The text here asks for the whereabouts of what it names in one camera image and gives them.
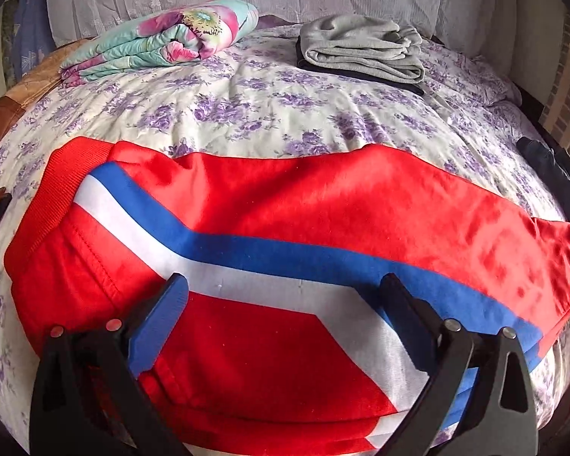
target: red garment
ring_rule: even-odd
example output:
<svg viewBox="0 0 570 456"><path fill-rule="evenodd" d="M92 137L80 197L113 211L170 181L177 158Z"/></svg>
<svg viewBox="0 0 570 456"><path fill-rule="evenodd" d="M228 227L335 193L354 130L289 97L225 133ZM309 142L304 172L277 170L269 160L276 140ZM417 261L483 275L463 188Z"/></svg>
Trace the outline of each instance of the red garment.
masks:
<svg viewBox="0 0 570 456"><path fill-rule="evenodd" d="M188 305L140 382L184 442L237 454L368 451L394 430L426 377L377 303L386 272L468 329L515 327L530 369L570 316L570 224L384 146L170 160L76 138L5 267L37 352L53 325L99 327L184 274Z"/></svg>

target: pillow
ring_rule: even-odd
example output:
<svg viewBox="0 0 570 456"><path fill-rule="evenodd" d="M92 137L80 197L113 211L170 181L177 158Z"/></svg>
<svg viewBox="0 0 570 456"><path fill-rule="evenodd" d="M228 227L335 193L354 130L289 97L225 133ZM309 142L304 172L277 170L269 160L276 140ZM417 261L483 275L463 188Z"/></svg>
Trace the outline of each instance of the pillow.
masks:
<svg viewBox="0 0 570 456"><path fill-rule="evenodd" d="M513 60L517 0L441 0L435 35L450 50L482 54L501 74Z"/></svg>

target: floral bedsheet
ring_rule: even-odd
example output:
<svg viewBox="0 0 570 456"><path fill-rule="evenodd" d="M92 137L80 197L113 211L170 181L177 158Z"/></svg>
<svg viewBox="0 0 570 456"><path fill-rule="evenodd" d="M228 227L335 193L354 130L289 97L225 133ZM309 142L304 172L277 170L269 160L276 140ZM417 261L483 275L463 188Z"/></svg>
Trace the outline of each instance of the floral bedsheet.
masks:
<svg viewBox="0 0 570 456"><path fill-rule="evenodd" d="M0 187L13 201L0 226L0 418L25 448L38 358L17 318L2 259L50 153L74 136L126 139L171 156L200 150L292 157L386 144L502 195L532 216L564 219L515 149L522 135L539 138L516 106L518 90L482 60L425 41L427 93L421 98L295 68L298 33L297 26L255 32L195 65L54 90L1 142ZM532 380L542 426L570 382L570 321Z"/></svg>

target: folded blanket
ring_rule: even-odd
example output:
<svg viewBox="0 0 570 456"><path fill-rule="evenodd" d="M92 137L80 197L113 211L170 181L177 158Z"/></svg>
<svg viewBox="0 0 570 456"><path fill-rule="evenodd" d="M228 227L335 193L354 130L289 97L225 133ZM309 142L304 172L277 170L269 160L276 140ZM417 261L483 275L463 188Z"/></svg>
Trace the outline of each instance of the folded blanket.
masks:
<svg viewBox="0 0 570 456"><path fill-rule="evenodd" d="M403 82L390 81L388 79L383 79L382 77L376 77L375 75L369 75L366 73L361 73L359 71L316 66L304 58L304 54L302 54L302 48L299 45L299 38L295 44L295 55L297 58L296 65L298 66L298 68L301 68L302 70L315 71L318 73L330 73L332 75L351 77L353 79L359 79L362 81L378 82L379 84L386 84L388 86L396 87L398 89L408 90L410 92L413 92L414 94L418 94L419 96L424 96L424 91L416 84L406 84Z"/></svg>
<svg viewBox="0 0 570 456"><path fill-rule="evenodd" d="M414 27L361 15L332 15L302 26L304 58L318 67L365 73L405 84L424 79L423 41Z"/></svg>
<svg viewBox="0 0 570 456"><path fill-rule="evenodd" d="M255 29L258 11L240 0L161 11L134 19L82 46L61 64L65 87L122 71L196 62Z"/></svg>

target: black plastic clip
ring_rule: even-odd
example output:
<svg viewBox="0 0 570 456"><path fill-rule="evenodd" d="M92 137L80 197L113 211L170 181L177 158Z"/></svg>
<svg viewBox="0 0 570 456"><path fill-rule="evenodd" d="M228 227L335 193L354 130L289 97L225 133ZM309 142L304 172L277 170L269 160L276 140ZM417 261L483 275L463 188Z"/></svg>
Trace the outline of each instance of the black plastic clip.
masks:
<svg viewBox="0 0 570 456"><path fill-rule="evenodd" d="M166 296L169 280L159 298ZM152 306L144 304L149 313ZM123 331L135 333L119 319L105 328L70 334L55 326L47 339L32 394L32 456L192 456L164 423L128 365ZM110 434L93 389L92 374L101 375L113 405L136 447Z"/></svg>
<svg viewBox="0 0 570 456"><path fill-rule="evenodd" d="M394 274L382 279L380 296L412 361L431 374L377 456L535 456L532 385L515 331L505 327L496 335L480 334L456 319L442 321ZM468 367L479 370L462 418L451 440L431 448Z"/></svg>

